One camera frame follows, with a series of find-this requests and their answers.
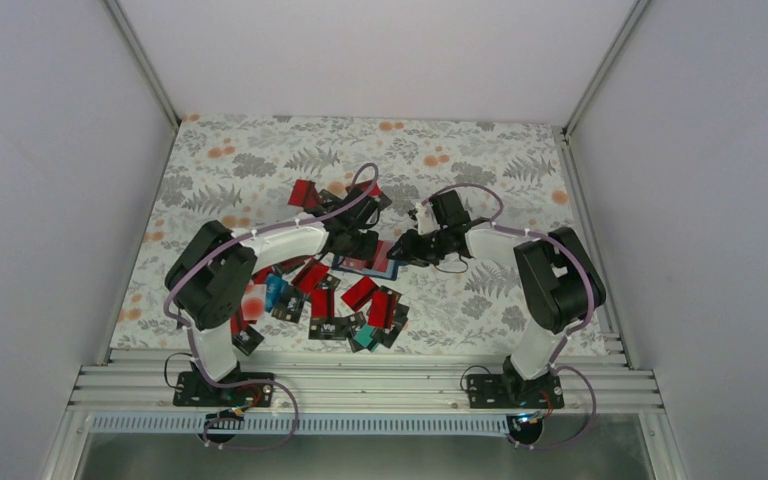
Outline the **blue card holder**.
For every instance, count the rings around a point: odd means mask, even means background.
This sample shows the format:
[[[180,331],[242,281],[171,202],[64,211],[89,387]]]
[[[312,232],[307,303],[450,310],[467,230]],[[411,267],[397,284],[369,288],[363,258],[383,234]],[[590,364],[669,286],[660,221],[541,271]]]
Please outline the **blue card holder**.
[[[336,271],[395,281],[401,263],[387,256],[393,245],[393,242],[379,240],[375,256],[371,260],[335,256],[331,268]]]

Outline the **teal card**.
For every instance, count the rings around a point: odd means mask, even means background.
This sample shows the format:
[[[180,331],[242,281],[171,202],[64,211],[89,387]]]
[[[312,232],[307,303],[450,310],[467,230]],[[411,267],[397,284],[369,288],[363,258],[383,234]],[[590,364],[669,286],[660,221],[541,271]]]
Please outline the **teal card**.
[[[350,348],[353,353],[361,350],[374,352],[379,343],[376,340],[378,330],[375,327],[364,326],[358,329],[349,339]]]

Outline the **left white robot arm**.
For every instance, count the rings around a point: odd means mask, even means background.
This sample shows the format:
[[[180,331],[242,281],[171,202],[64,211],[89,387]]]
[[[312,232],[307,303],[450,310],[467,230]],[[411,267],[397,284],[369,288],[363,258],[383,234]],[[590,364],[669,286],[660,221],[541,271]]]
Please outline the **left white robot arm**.
[[[215,405],[238,391],[238,366],[230,340],[231,317],[259,271],[297,257],[322,253],[370,259],[377,233],[371,219],[378,200],[360,192],[329,209],[315,207],[290,220],[234,234],[218,221],[205,223],[166,275],[163,312],[185,329],[202,374],[199,392]]]

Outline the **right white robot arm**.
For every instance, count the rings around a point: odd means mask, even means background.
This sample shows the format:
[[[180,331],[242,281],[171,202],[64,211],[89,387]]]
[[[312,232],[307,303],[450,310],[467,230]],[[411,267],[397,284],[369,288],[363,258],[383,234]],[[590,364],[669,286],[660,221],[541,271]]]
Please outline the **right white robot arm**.
[[[607,298],[580,238],[569,227],[544,233],[472,218],[454,189],[417,204],[410,216],[415,227],[399,237],[388,258],[426,267],[458,255],[517,271],[531,321],[506,358],[501,391],[512,406],[527,406],[540,393],[538,378],[552,371],[572,334],[591,323]]]

